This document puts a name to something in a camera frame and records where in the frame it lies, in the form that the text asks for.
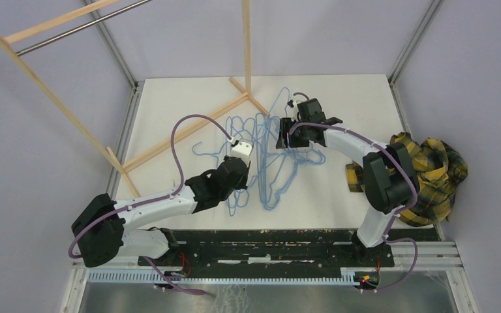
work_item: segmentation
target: white table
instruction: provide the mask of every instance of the white table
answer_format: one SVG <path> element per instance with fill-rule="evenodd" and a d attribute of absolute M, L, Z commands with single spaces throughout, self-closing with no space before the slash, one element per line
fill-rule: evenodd
<path fill-rule="evenodd" d="M 267 109 L 284 86 L 291 92 L 301 91 L 317 98 L 327 117 L 338 117 L 352 129 L 374 140 L 388 142 L 392 134 L 402 131 L 387 79 L 382 74 L 265 76 L 254 77 L 252 81 L 255 98 Z M 181 117 L 212 112 L 238 95 L 239 91 L 229 83 L 228 78 L 146 80 L 126 159 L 130 160 L 169 138 L 173 125 Z M 286 95 L 283 95 L 272 111 L 273 115 L 284 116 L 285 100 Z M 246 102 L 221 117 L 219 123 L 224 125 L 229 115 L 251 117 L 256 113 L 256 108 Z M 224 135 L 210 124 L 176 145 L 185 179 L 215 168 L 211 157 L 192 153 L 191 147 L 200 141 L 203 143 L 199 151 L 217 151 L 224 142 Z M 233 217 L 229 216 L 227 206 L 221 203 L 214 209 L 190 216 L 175 216 L 151 226 L 188 230 L 358 228 L 364 219 L 368 201 L 364 194 L 348 190 L 345 165 L 351 160 L 336 151 L 317 146 L 325 154 L 326 163 L 300 167 L 292 186 L 282 195 L 279 206 L 273 211 L 262 208 L 256 184 L 250 190 L 248 206 L 238 209 Z M 289 168 L 286 166 L 282 175 L 288 175 Z M 170 150 L 130 172 L 130 177 L 142 196 L 179 184 Z M 121 181 L 117 198 L 131 197 L 127 185 Z M 400 221 L 393 227 L 408 228 Z"/>

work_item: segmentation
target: wooden bar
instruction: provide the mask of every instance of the wooden bar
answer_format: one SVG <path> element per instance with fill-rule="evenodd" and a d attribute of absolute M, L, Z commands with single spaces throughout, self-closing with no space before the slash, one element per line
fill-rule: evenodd
<path fill-rule="evenodd" d="M 234 109 L 244 101 L 248 99 L 248 94 L 241 93 L 237 98 L 229 101 L 228 103 L 224 104 L 223 106 L 217 108 L 215 111 L 211 112 L 207 116 L 211 117 L 212 119 L 218 119 L 225 113 L 228 113 L 230 110 Z M 193 124 L 189 125 L 188 127 L 178 131 L 175 134 L 174 138 L 174 143 L 180 142 L 181 140 L 187 138 L 191 134 L 195 133 L 197 130 L 200 130 L 201 128 L 205 127 L 206 124 L 210 123 L 206 119 L 201 119 L 197 122 L 194 122 Z M 128 162 L 124 163 L 124 170 L 129 173 L 130 171 L 134 170 L 135 168 L 141 166 L 143 163 L 147 162 L 148 160 L 152 159 L 153 157 L 161 154 L 165 150 L 170 148 L 170 138 L 165 139 L 164 141 L 160 142 L 159 144 L 155 145 L 154 147 L 148 149 L 147 151 L 143 152 L 142 154 L 134 157 L 133 159 L 129 160 Z"/>
<path fill-rule="evenodd" d="M 106 150 L 108 151 L 111 157 L 113 157 L 116 161 L 118 161 L 118 158 L 116 157 L 116 155 L 114 154 L 114 152 L 110 147 L 107 147 Z M 133 185 L 131 179 L 128 176 L 128 173 L 126 173 L 126 171 L 123 170 L 120 172 L 120 174 L 122 175 L 122 178 L 124 178 L 124 180 L 126 181 L 126 184 L 128 185 L 128 188 L 130 189 L 133 196 L 135 198 L 139 198 L 140 197 L 139 192 L 137 191 L 137 189 L 135 189 L 135 186 Z"/>
<path fill-rule="evenodd" d="M 243 37 L 245 40 L 245 89 L 252 95 L 251 86 L 251 6 L 250 0 L 241 0 L 243 9 Z"/>
<path fill-rule="evenodd" d="M 0 47 L 7 53 L 7 55 L 22 69 L 28 77 L 33 80 L 33 82 L 43 91 L 43 93 L 61 110 L 61 112 L 66 115 L 66 117 L 74 124 L 76 128 L 99 150 L 99 152 L 114 166 L 116 170 L 120 173 L 123 171 L 122 165 L 113 157 L 111 157 L 108 152 L 101 146 L 101 144 L 89 133 L 89 131 L 81 124 L 81 122 L 74 116 L 74 114 L 64 105 L 60 99 L 45 85 L 45 83 L 31 70 L 31 68 L 24 63 L 20 57 L 16 55 L 14 50 L 10 45 L 4 40 L 0 35 Z"/>
<path fill-rule="evenodd" d="M 240 93 L 248 93 L 248 91 L 245 90 L 245 88 L 235 78 L 230 77 L 230 83 L 232 83 L 232 85 L 235 86 L 235 88 L 237 88 L 237 90 Z M 262 114 L 264 114 L 265 116 L 268 116 L 268 110 L 265 107 L 263 107 L 260 104 L 260 102 L 250 94 L 249 94 L 249 101 L 255 108 L 258 109 L 258 111 L 262 112 Z"/>
<path fill-rule="evenodd" d="M 62 23 L 71 21 L 74 18 L 79 18 L 82 15 L 93 12 L 95 10 L 103 8 L 103 7 L 110 5 L 110 4 L 117 2 L 117 1 L 118 0 L 100 0 L 100 1 L 97 1 L 95 3 L 91 3 L 90 5 L 86 5 L 82 8 L 77 9 L 77 10 L 73 10 L 72 12 L 66 13 L 64 15 L 57 17 L 57 18 L 54 18 L 52 20 L 48 20 L 47 22 L 43 22 L 39 25 L 30 27 L 28 29 L 24 29 L 23 31 L 19 31 L 15 34 L 7 36 L 7 37 L 5 37 L 5 41 L 8 42 L 9 44 L 12 44 L 14 42 L 26 39 L 28 37 L 35 35 L 35 34 L 39 34 L 43 31 L 46 31 L 46 30 L 49 30 L 53 27 L 61 25 Z"/>

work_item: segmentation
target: wall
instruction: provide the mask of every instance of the wall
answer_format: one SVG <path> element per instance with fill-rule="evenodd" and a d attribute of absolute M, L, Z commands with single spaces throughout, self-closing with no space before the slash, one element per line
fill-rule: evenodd
<path fill-rule="evenodd" d="M 446 1 L 398 87 L 415 139 L 468 162 L 444 231 L 480 309 L 501 312 L 501 1 Z"/>
<path fill-rule="evenodd" d="M 80 6 L 79 0 L 1 0 L 0 33 L 9 35 Z M 24 59 L 104 145 L 117 143 L 129 88 L 96 30 Z M 70 224 L 104 192 L 110 170 L 0 49 L 0 312 L 58 310 L 72 263 Z"/>
<path fill-rule="evenodd" d="M 389 74 L 429 3 L 252 0 L 253 74 Z M 243 75 L 240 0 L 152 1 L 108 26 L 138 80 Z"/>

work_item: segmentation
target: fabric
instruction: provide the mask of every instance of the fabric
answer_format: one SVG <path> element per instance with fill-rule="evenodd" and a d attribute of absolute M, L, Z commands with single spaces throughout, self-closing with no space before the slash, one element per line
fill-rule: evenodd
<path fill-rule="evenodd" d="M 454 204 L 458 184 L 468 177 L 468 166 L 462 156 L 442 140 L 427 138 L 421 146 L 407 132 L 391 137 L 391 143 L 406 146 L 417 172 L 419 193 L 416 205 L 401 212 L 400 220 L 420 227 L 445 219 Z M 346 166 L 351 192 L 363 192 L 363 169 L 357 163 Z"/>

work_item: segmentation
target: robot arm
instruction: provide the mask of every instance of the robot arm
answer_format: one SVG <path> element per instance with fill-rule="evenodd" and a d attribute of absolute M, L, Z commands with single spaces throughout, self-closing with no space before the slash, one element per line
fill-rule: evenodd
<path fill-rule="evenodd" d="M 366 197 L 370 207 L 364 222 L 355 233 L 354 244 L 360 251 L 366 251 L 383 243 L 383 233 L 389 226 L 395 211 L 402 208 L 411 198 L 412 191 L 404 177 L 398 172 L 387 172 L 394 164 L 377 148 L 382 147 L 399 163 L 416 190 L 419 188 L 416 172 L 412 167 L 410 155 L 401 143 L 387 145 L 372 141 L 352 131 L 340 131 L 324 127 L 302 126 L 290 134 L 290 129 L 297 123 L 329 125 L 349 130 L 340 119 L 326 119 L 318 100 L 310 99 L 297 104 L 298 114 L 294 118 L 280 120 L 279 138 L 276 148 L 308 147 L 310 142 L 319 143 L 350 157 L 362 166 Z"/>
<path fill-rule="evenodd" d="M 72 224 L 72 232 L 77 236 L 93 221 L 110 215 L 78 241 L 85 266 L 96 267 L 116 256 L 161 257 L 177 244 L 170 231 L 139 228 L 171 216 L 216 207 L 234 190 L 246 189 L 251 152 L 252 143 L 234 141 L 230 156 L 216 170 L 207 170 L 182 182 L 183 188 L 176 195 L 170 195 L 175 190 L 169 190 L 128 200 L 113 201 L 108 194 L 95 197 Z"/>

